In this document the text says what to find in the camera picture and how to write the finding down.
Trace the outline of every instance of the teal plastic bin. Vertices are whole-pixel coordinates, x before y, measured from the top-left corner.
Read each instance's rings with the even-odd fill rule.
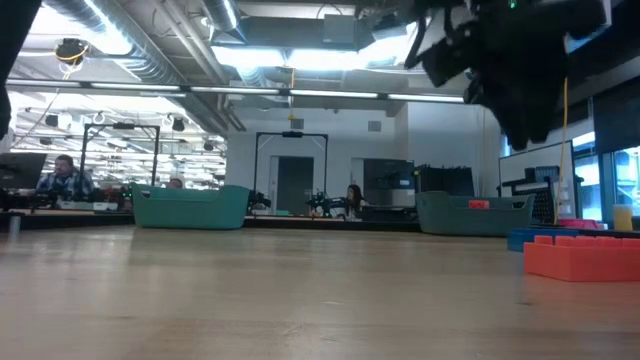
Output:
[[[249,200],[249,189],[233,185],[191,190],[132,183],[131,190],[136,225],[145,228],[239,229]]]
[[[416,207],[420,228],[425,233],[507,236],[512,229],[529,227],[534,199],[535,195],[481,198],[429,191],[416,195]],[[489,208],[472,209],[471,200],[488,201]]]

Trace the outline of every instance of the blue toy block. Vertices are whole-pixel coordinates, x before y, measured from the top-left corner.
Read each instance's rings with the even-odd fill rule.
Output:
[[[572,229],[514,229],[507,237],[507,250],[523,252],[524,243],[533,242],[536,235],[578,236],[578,230]]]

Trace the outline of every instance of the red toy block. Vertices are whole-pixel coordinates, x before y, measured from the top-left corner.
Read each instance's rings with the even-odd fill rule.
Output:
[[[553,245],[553,236],[536,235],[533,239],[536,244]]]
[[[596,247],[597,240],[592,236],[577,236],[576,239],[571,242],[571,245],[578,247]]]
[[[616,238],[598,238],[598,246],[600,247],[622,247],[622,239]]]
[[[524,269],[564,281],[640,281],[640,239],[536,238],[524,244]]]
[[[640,248],[640,239],[622,239],[623,248]]]
[[[556,236],[555,244],[557,246],[571,246],[571,242],[574,239],[573,236]]]

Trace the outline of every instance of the metal frame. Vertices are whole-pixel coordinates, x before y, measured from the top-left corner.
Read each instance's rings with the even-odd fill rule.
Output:
[[[253,191],[257,191],[257,182],[258,182],[258,145],[260,142],[260,137],[262,137],[262,135],[272,135],[272,136],[282,136],[282,137],[287,137],[288,133],[287,132],[257,132],[256,133],[256,148],[255,148],[255,154],[253,157]],[[327,161],[328,161],[328,154],[329,154],[329,135],[327,134],[305,134],[305,133],[299,133],[298,134],[299,137],[290,137],[290,138],[294,138],[294,139],[299,139],[302,137],[322,137],[324,138],[325,141],[325,145],[324,145],[324,193],[327,193]]]
[[[158,151],[160,148],[160,126],[158,125],[134,125],[134,124],[124,124],[127,126],[126,130],[133,130],[133,129],[153,129],[156,131],[156,138],[154,141],[154,148],[153,148],[153,170],[151,171],[151,186],[155,186],[156,184],[156,170],[158,168]],[[100,133],[100,131],[104,130],[105,128],[114,128],[114,129],[122,129],[123,124],[121,123],[115,123],[115,124],[94,124],[94,123],[90,123],[90,124],[84,124],[84,135],[82,137],[82,156],[80,157],[80,183],[76,184],[76,186],[82,186],[82,179],[84,177],[84,163],[85,160],[87,158],[87,144],[89,143],[89,141],[93,140],[93,138],[98,135],[98,133]],[[98,130],[98,133],[96,133],[95,135],[91,136],[91,138],[89,138],[89,129],[91,128],[100,128],[100,130]]]

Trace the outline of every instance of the computer monitor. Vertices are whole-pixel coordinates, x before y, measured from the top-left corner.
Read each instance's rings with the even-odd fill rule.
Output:
[[[0,189],[35,189],[47,154],[0,154]]]

